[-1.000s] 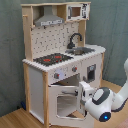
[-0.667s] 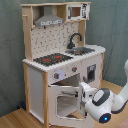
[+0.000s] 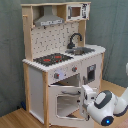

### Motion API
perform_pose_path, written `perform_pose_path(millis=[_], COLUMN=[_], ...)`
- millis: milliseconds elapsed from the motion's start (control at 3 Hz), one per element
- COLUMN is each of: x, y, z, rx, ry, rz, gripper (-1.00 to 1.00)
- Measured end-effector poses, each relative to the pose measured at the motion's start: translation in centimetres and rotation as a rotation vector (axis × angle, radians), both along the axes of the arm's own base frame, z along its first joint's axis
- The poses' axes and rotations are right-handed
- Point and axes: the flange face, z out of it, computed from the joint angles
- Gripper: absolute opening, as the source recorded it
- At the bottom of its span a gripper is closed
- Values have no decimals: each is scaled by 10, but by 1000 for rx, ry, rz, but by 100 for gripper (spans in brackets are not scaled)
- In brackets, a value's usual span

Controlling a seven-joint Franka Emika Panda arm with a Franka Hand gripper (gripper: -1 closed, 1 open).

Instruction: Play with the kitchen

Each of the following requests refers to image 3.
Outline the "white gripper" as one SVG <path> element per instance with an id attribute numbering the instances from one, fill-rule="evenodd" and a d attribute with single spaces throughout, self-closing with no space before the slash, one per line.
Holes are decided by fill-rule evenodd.
<path id="1" fill-rule="evenodd" d="M 81 87 L 79 111 L 80 115 L 85 119 L 88 118 L 87 107 L 95 100 L 96 96 L 96 88 L 91 88 L 88 85 L 83 85 Z"/>

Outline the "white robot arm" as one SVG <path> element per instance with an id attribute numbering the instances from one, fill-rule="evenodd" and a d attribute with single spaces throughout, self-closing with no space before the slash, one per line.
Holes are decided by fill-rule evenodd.
<path id="1" fill-rule="evenodd" d="M 92 118 L 102 126 L 109 126 L 114 117 L 123 116 L 127 111 L 128 87 L 120 97 L 109 90 L 97 94 L 88 85 L 81 87 L 80 115 L 86 120 Z"/>

